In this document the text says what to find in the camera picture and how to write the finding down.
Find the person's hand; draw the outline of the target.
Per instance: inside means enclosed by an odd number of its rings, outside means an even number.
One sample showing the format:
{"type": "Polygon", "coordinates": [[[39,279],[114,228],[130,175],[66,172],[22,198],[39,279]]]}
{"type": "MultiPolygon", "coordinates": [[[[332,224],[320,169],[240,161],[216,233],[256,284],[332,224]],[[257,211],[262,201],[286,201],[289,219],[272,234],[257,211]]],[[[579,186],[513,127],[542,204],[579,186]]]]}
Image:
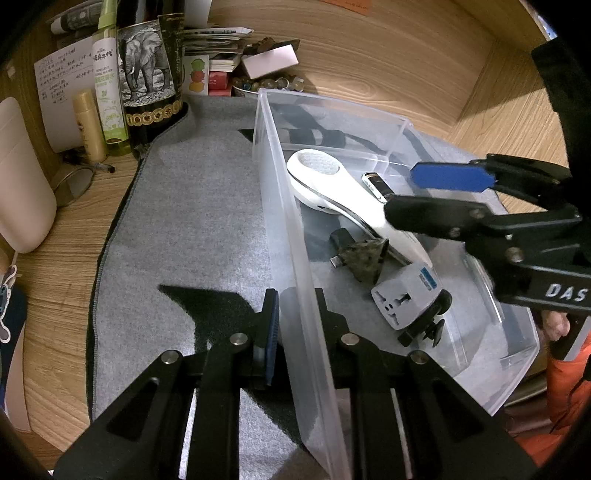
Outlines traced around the person's hand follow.
{"type": "Polygon", "coordinates": [[[559,341],[569,334],[571,325],[566,313],[544,310],[541,317],[545,337],[550,342],[559,341]]]}

